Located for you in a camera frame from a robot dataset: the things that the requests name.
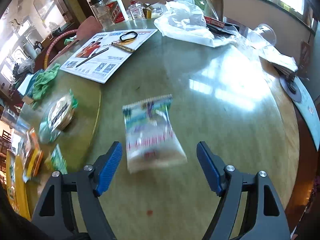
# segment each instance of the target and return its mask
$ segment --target picture of people on magazine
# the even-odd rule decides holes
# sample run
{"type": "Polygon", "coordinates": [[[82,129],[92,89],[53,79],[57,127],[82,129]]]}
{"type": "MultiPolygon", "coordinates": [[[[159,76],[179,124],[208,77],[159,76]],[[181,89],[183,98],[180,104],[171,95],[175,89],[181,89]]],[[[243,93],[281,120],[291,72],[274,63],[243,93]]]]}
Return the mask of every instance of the picture of people on magazine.
{"type": "Polygon", "coordinates": [[[83,48],[77,55],[76,57],[81,57],[81,58],[88,58],[90,55],[95,51],[100,48],[101,40],[103,38],[97,39],[97,41],[92,41],[87,47],[83,48]]]}

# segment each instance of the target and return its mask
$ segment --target blue rubber tip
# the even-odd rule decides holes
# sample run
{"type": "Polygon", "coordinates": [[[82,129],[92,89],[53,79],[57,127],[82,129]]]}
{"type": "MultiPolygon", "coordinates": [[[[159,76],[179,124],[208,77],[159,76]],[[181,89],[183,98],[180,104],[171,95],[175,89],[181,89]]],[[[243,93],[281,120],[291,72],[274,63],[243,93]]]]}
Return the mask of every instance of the blue rubber tip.
{"type": "Polygon", "coordinates": [[[109,155],[110,157],[108,158],[108,160],[106,161],[105,165],[103,166],[103,168],[99,173],[98,185],[95,189],[97,196],[101,196],[103,192],[108,190],[109,185],[112,181],[113,175],[115,174],[116,169],[118,168],[118,165],[122,157],[121,143],[117,143],[114,149],[112,149],[112,146],[111,146],[110,150],[112,150],[112,152],[111,153],[107,152],[106,154],[106,155],[109,155]]]}
{"type": "Polygon", "coordinates": [[[217,196],[222,196],[226,188],[224,182],[225,175],[223,171],[224,163],[222,159],[217,155],[214,155],[205,142],[198,143],[197,157],[210,189],[214,191],[217,196]]]}

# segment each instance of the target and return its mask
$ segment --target green table surface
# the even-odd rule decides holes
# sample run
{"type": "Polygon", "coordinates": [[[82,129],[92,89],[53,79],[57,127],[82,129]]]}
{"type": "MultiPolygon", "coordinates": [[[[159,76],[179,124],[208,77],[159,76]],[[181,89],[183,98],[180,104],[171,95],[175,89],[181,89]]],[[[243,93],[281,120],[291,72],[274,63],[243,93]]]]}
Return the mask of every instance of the green table surface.
{"type": "MultiPolygon", "coordinates": [[[[107,31],[143,28],[156,27],[153,20],[141,20],[116,24],[107,31]]],[[[86,41],[51,66],[64,63],[86,41]]],[[[122,143],[122,160],[109,190],[99,198],[119,240],[203,237],[220,198],[210,190],[197,160],[199,141],[205,141],[214,154],[242,172],[266,171],[281,201],[288,202],[288,188],[293,184],[286,187],[288,178],[283,176],[291,166],[281,114],[259,58],[249,55],[249,59],[244,54],[243,48],[233,45],[210,48],[162,37],[158,31],[105,84],[59,70],[51,95],[40,108],[70,88],[79,107],[71,127],[47,151],[59,143],[68,170],[75,171],[85,163],[94,163],[113,141],[122,143]],[[173,95],[169,117],[188,163],[130,174],[122,106],[165,94],[173,95]]],[[[36,126],[42,112],[31,119],[29,111],[24,106],[20,116],[36,126]]],[[[30,208],[36,202],[35,189],[29,189],[28,195],[33,195],[30,208]]],[[[76,193],[73,200],[79,230],[85,231],[76,193]]],[[[244,206],[242,198],[239,213],[243,214],[244,206]]],[[[240,226],[239,215],[232,236],[240,226]]]]}

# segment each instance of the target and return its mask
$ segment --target red label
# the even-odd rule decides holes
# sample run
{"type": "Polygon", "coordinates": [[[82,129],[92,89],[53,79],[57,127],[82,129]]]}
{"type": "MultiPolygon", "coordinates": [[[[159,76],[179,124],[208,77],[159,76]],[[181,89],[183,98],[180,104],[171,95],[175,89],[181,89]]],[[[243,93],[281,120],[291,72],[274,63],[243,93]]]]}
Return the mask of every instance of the red label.
{"type": "Polygon", "coordinates": [[[217,27],[220,27],[220,28],[222,28],[222,29],[223,29],[223,27],[225,26],[225,23],[220,22],[220,21],[218,21],[218,20],[215,20],[215,19],[213,19],[213,18],[211,18],[211,17],[205,16],[204,19],[205,19],[205,22],[206,22],[206,23],[212,24],[212,25],[217,26],[217,27]]]}
{"type": "Polygon", "coordinates": [[[124,16],[120,10],[118,1],[107,4],[106,6],[110,9],[111,19],[114,23],[119,23],[124,21],[124,16]]]}

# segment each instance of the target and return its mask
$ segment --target white snack bag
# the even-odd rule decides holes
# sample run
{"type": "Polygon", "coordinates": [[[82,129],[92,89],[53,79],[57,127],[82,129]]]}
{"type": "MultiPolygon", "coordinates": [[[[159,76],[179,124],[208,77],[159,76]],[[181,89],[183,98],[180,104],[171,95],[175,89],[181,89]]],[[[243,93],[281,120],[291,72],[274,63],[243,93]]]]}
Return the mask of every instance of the white snack bag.
{"type": "Polygon", "coordinates": [[[130,173],[187,162],[169,121],[171,101],[166,95],[122,107],[130,173]]]}

